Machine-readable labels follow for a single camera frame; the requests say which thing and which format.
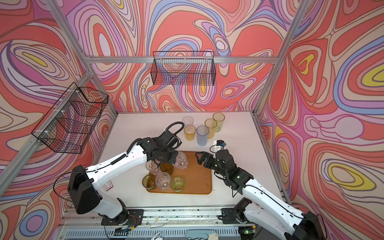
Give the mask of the tall clear glass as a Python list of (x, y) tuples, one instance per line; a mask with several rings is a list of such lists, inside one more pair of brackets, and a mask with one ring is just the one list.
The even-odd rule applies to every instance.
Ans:
[(189, 165), (186, 154), (183, 152), (178, 152), (175, 163), (173, 165), (175, 168), (181, 170), (186, 169)]

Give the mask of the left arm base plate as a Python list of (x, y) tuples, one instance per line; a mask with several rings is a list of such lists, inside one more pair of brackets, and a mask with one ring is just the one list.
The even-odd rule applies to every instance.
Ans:
[(123, 210), (117, 217), (111, 219), (106, 215), (99, 214), (102, 217), (102, 226), (128, 226), (137, 227), (142, 224), (144, 210), (143, 209), (128, 209)]

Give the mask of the brown plastic tray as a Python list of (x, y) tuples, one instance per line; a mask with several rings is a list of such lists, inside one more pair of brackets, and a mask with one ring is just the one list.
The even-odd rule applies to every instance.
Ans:
[(196, 152), (184, 152), (187, 156), (188, 166), (186, 169), (178, 169), (174, 167), (171, 178), (181, 177), (185, 186), (180, 192), (174, 191), (172, 188), (161, 190), (155, 187), (148, 190), (149, 193), (158, 194), (187, 194), (187, 195), (208, 195), (211, 193), (212, 186), (212, 170), (206, 169), (199, 165), (195, 156)]

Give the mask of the short amber textured glass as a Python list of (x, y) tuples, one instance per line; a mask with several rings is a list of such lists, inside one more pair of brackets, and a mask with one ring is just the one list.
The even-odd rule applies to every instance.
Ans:
[(153, 190), (157, 187), (156, 185), (156, 177), (152, 174), (148, 174), (143, 177), (142, 185), (146, 190)]

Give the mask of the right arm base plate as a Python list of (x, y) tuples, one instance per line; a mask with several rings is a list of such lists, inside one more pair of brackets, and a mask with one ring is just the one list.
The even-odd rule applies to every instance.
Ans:
[(218, 219), (224, 224), (250, 224), (243, 213), (235, 208), (222, 208)]

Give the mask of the clear faceted glass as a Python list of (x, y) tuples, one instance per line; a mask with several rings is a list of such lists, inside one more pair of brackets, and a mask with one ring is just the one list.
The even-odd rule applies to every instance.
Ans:
[(154, 161), (148, 161), (146, 163), (146, 168), (150, 172), (150, 174), (157, 176), (162, 173), (162, 170), (158, 167), (158, 165)]

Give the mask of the clear glass back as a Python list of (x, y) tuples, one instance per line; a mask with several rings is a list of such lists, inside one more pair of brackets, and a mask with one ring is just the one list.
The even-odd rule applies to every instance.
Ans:
[(155, 178), (156, 186), (161, 190), (167, 190), (171, 187), (171, 176), (168, 173), (160, 173)]

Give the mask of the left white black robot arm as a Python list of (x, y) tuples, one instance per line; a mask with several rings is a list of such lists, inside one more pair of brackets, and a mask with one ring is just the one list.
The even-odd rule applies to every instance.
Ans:
[(71, 171), (68, 192), (77, 214), (95, 212), (116, 219), (126, 212), (123, 201), (99, 193), (107, 182), (127, 170), (148, 161), (176, 162), (182, 141), (176, 133), (165, 130), (159, 137), (138, 138), (128, 150), (97, 165), (79, 165)]

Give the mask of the tall olive textured glass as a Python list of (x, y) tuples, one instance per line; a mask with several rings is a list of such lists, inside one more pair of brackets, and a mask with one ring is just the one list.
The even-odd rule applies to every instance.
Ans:
[(173, 174), (174, 172), (174, 166), (172, 164), (168, 164), (168, 163), (161, 163), (160, 164), (160, 169), (163, 173), (167, 173), (169, 174), (170, 176)]

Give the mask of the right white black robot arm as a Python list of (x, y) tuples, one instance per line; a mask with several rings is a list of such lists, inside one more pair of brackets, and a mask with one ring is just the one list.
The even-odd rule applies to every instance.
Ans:
[(225, 224), (254, 223), (281, 240), (324, 240), (319, 216), (303, 213), (264, 188), (250, 173), (238, 167), (228, 150), (198, 152), (197, 162), (220, 175), (226, 186), (243, 198), (222, 216)]

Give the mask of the pale green glass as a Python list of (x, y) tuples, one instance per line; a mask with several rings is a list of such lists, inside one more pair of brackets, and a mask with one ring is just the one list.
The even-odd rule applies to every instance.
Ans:
[(185, 181), (183, 178), (181, 177), (174, 177), (171, 181), (171, 188), (179, 193), (181, 192), (185, 187)]

